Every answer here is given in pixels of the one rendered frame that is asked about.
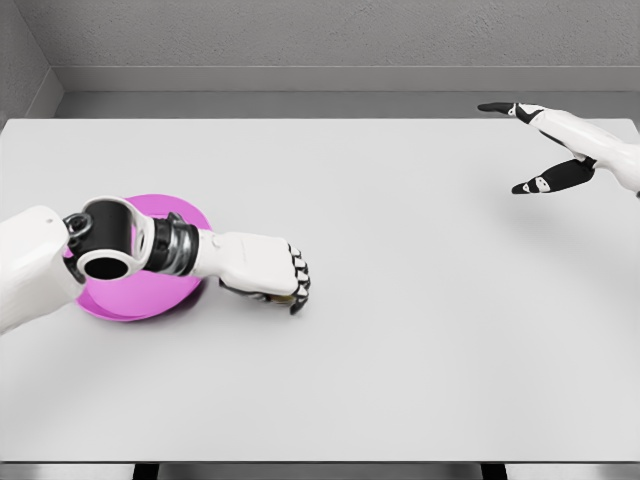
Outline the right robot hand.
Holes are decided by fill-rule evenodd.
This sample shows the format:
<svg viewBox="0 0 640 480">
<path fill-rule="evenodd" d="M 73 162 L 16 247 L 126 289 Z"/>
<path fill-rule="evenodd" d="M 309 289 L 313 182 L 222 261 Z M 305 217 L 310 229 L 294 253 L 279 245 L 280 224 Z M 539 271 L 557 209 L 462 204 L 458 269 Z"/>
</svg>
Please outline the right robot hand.
<svg viewBox="0 0 640 480">
<path fill-rule="evenodd" d="M 572 159 L 515 185 L 511 189 L 514 195 L 566 190 L 590 181 L 598 168 L 612 172 L 625 168 L 632 157 L 632 149 L 622 140 L 564 110 L 519 102 L 490 102 L 478 105 L 477 109 L 514 117 L 573 155 Z"/>
</svg>

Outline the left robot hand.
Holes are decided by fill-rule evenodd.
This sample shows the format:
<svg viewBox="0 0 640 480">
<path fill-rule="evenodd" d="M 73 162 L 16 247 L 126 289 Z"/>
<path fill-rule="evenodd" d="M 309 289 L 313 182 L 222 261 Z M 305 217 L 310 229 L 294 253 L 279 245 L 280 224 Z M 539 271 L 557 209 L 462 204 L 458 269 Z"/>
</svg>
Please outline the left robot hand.
<svg viewBox="0 0 640 480">
<path fill-rule="evenodd" d="M 310 296 L 309 266 L 300 250 L 283 238 L 230 232 L 215 238 L 220 255 L 219 284 L 266 303 L 289 308 L 292 315 Z"/>
</svg>

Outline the pink round plate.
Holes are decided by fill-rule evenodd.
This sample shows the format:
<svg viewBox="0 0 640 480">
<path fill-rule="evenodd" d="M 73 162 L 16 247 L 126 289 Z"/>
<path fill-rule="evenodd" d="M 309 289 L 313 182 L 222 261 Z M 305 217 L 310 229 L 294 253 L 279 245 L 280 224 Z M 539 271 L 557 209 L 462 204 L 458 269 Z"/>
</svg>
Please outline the pink round plate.
<svg viewBox="0 0 640 480">
<path fill-rule="evenodd" d="M 211 228 L 204 213 L 180 197 L 142 194 L 127 200 L 147 216 L 163 218 L 174 212 L 200 229 Z M 202 281 L 196 277 L 175 277 L 148 271 L 113 281 L 89 278 L 76 304 L 85 312 L 105 320 L 144 320 L 178 306 L 201 284 Z"/>
</svg>

